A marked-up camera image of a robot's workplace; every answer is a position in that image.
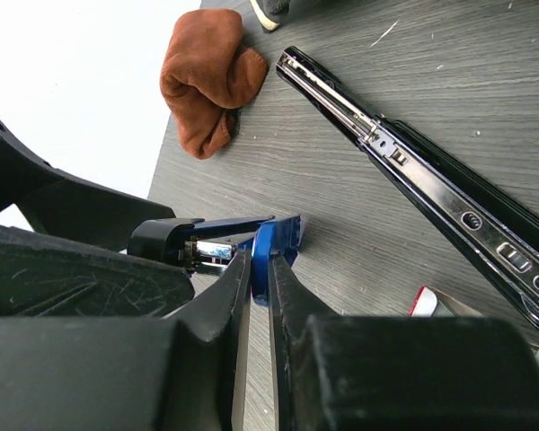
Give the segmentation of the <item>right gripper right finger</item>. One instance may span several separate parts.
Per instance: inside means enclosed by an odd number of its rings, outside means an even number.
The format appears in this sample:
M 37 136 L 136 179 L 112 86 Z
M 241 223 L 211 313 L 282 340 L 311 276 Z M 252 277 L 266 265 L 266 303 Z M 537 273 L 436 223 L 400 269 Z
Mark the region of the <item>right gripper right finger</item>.
M 539 366 L 510 324 L 342 316 L 268 265 L 279 430 L 539 430 Z

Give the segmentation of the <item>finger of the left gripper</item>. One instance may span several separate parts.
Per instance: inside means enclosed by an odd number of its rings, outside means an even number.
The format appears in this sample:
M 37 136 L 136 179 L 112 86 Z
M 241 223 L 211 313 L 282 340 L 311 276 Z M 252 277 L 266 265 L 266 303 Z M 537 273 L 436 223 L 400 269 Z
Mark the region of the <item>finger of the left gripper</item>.
M 52 167 L 0 120 L 0 213 L 15 205 L 32 230 L 111 251 L 144 221 L 173 218 L 165 205 Z
M 0 225 L 0 317 L 163 317 L 194 296 L 181 269 Z

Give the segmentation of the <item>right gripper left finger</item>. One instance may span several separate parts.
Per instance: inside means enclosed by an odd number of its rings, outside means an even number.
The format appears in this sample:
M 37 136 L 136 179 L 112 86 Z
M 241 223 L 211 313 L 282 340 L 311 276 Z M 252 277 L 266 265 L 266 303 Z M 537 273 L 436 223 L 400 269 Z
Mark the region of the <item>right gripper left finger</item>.
M 251 255 L 168 318 L 0 318 L 0 430 L 243 428 Z

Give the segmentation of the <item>red white staples box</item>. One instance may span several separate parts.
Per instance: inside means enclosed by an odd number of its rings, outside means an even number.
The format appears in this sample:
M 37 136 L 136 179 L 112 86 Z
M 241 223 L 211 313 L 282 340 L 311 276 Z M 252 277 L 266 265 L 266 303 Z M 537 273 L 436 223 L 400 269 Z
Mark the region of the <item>red white staples box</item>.
M 482 317 L 482 314 L 450 295 L 422 286 L 410 308 L 411 317 Z

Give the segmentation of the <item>blue stapler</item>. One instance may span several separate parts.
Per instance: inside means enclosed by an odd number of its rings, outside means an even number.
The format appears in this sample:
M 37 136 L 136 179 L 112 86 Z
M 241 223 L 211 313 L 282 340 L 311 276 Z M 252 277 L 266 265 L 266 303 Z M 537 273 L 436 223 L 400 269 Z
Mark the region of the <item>blue stapler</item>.
M 182 268 L 190 276 L 219 276 L 236 254 L 246 252 L 252 256 L 252 298 L 266 306 L 270 257 L 281 255 L 293 265 L 302 236 L 300 215 L 155 219 L 133 231 L 127 254 Z

